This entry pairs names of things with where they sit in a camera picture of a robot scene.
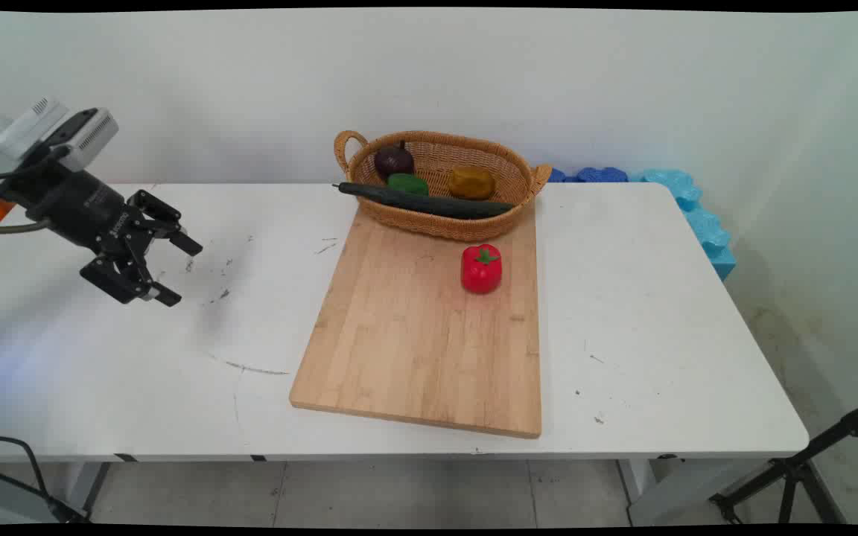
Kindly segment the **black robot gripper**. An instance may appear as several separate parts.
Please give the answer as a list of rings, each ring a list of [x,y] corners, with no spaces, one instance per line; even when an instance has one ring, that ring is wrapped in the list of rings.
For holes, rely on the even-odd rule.
[[[22,165],[0,183],[0,198],[26,211],[28,223],[2,226],[0,235],[48,229],[98,255],[79,274],[117,302],[158,301],[167,307],[182,296],[157,281],[132,252],[147,254],[147,234],[169,240],[195,257],[203,246],[181,225],[181,213],[139,189],[129,199],[91,173],[58,163]]]

